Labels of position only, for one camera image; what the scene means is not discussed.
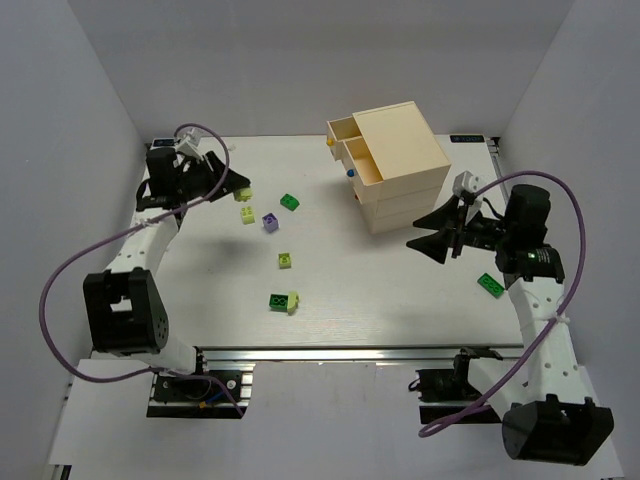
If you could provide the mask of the cream plastic drawer cabinet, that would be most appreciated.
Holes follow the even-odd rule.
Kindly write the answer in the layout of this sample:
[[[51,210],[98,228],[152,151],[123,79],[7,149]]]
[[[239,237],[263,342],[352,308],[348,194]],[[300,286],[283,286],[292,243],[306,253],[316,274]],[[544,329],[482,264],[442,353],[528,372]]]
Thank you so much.
[[[375,202],[372,234],[410,226],[430,213],[442,190],[451,162],[418,106],[413,101],[355,112],[383,181],[365,185],[346,151],[345,142],[333,153],[342,163],[348,181],[363,202]]]

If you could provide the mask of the cream drawer blue knob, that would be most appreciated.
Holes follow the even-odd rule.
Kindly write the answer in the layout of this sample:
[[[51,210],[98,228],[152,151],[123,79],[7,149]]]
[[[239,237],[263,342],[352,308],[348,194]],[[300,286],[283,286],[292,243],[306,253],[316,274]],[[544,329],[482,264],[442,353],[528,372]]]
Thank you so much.
[[[382,174],[377,167],[373,155],[362,137],[347,140],[345,147],[358,176],[365,185],[372,185],[383,181]]]

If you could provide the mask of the cream drawer yellow knob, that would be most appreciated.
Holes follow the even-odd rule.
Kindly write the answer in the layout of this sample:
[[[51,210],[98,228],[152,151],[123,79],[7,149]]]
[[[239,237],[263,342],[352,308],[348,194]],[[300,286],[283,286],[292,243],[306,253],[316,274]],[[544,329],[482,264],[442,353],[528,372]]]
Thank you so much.
[[[353,116],[327,122],[327,145],[336,153],[343,141],[360,137],[361,131]]]

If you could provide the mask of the lime green small lego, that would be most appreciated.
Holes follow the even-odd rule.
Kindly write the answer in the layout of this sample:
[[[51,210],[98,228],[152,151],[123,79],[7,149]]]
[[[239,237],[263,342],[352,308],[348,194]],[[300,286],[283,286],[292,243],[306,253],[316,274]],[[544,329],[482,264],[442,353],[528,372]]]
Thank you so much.
[[[236,202],[247,202],[252,199],[253,191],[250,187],[245,187],[245,188],[236,190],[233,193],[233,196]]]

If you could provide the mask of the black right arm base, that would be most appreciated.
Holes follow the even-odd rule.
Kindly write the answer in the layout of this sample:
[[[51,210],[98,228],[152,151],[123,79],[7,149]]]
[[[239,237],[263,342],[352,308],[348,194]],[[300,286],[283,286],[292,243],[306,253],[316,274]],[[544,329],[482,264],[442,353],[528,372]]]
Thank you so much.
[[[463,347],[447,368],[427,368],[417,370],[417,378],[407,387],[419,397],[420,421],[423,426],[449,415],[454,415],[477,400],[481,393],[468,381],[472,360],[493,359],[503,361],[503,357],[488,347]]]

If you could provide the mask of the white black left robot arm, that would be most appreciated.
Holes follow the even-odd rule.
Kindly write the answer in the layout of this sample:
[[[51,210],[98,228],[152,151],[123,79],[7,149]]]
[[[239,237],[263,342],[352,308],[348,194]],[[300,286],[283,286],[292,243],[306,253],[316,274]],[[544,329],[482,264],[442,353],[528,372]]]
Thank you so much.
[[[146,153],[147,177],[135,196],[134,232],[104,271],[86,276],[83,294],[93,347],[181,374],[198,369],[198,350],[170,333],[169,315],[155,274],[194,200],[229,194],[239,198],[250,180],[227,169],[218,156],[181,153],[174,147]]]

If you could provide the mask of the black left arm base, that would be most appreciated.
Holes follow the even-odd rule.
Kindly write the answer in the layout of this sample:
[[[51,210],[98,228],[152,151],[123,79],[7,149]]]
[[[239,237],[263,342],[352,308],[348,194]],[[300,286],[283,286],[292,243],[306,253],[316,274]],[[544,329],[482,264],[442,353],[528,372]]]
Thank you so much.
[[[250,373],[223,368],[222,370],[209,370],[206,375],[217,379],[225,386],[241,412],[238,412],[215,381],[185,380],[168,375],[156,375],[150,390],[146,417],[240,419],[249,405]]]

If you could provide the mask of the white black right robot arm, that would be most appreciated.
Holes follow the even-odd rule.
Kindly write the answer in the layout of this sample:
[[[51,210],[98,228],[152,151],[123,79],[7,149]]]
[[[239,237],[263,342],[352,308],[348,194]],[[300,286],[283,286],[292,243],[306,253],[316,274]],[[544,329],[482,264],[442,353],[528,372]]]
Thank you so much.
[[[474,175],[457,179],[450,200],[414,223],[431,235],[407,245],[438,263],[459,256],[465,246],[494,252],[525,351],[507,365],[491,350],[462,350],[451,383],[479,397],[459,413],[430,422],[419,435],[427,438],[467,415],[492,410],[510,458],[584,466],[612,433],[614,419],[591,398],[579,373],[564,314],[564,268],[545,240],[550,194],[519,184],[504,214],[491,219],[481,213],[483,185]]]

